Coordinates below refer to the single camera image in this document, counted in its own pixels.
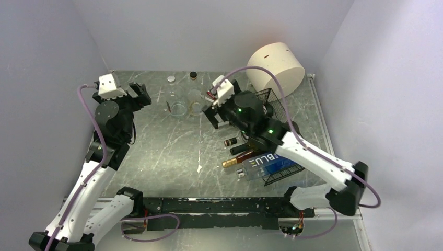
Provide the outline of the silver capped clear bottle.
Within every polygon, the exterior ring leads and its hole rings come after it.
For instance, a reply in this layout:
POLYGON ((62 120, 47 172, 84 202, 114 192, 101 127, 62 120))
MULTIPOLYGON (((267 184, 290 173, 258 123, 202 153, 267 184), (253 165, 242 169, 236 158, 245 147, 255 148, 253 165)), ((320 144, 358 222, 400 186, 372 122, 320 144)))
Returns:
POLYGON ((176 82, 173 75, 167 77, 166 104, 169 113, 174 117, 182 117, 188 111, 183 88, 176 82))

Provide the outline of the dark wine bottle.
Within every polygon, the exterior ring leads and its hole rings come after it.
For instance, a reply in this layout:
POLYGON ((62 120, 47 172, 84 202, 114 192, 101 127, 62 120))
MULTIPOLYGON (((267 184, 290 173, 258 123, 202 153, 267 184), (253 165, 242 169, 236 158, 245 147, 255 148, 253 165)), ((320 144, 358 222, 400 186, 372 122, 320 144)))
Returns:
POLYGON ((246 141, 238 146, 234 146, 232 148, 229 149, 229 152, 231 155, 236 155, 236 154, 240 154, 243 153, 245 151, 253 151, 253 152, 258 152, 258 153, 262 153, 264 152, 263 150, 259 149, 257 146, 255 146, 249 138, 246 139, 246 141))

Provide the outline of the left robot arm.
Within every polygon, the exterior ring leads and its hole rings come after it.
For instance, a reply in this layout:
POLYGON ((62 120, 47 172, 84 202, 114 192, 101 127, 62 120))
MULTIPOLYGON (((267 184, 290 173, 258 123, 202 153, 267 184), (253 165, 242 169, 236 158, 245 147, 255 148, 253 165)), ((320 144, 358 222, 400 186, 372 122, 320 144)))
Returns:
POLYGON ((126 216, 145 213, 143 193, 121 188, 96 215, 90 216, 104 188, 119 169, 130 145, 135 142, 134 112, 151 104, 144 84, 132 82, 123 96, 106 99, 98 92, 95 113, 87 109, 94 125, 93 141, 79 178, 53 221, 43 232, 33 232, 29 245, 34 250, 94 250, 102 238, 126 216))

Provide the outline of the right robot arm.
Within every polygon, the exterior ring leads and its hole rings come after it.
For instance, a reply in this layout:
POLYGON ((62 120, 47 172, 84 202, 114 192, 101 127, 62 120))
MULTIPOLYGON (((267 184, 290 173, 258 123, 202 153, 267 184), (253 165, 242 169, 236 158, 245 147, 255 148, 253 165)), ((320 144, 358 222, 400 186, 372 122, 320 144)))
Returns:
POLYGON ((202 109, 215 129, 219 126, 216 116, 220 116, 242 131, 254 150, 275 153, 324 180, 323 185, 289 188, 290 197, 282 202, 287 216, 312 207, 330 207, 354 216, 366 188, 368 166, 338 159, 311 144, 299 135, 295 122, 283 117, 284 111, 270 88, 255 93, 242 91, 236 81, 225 81, 216 100, 202 109))

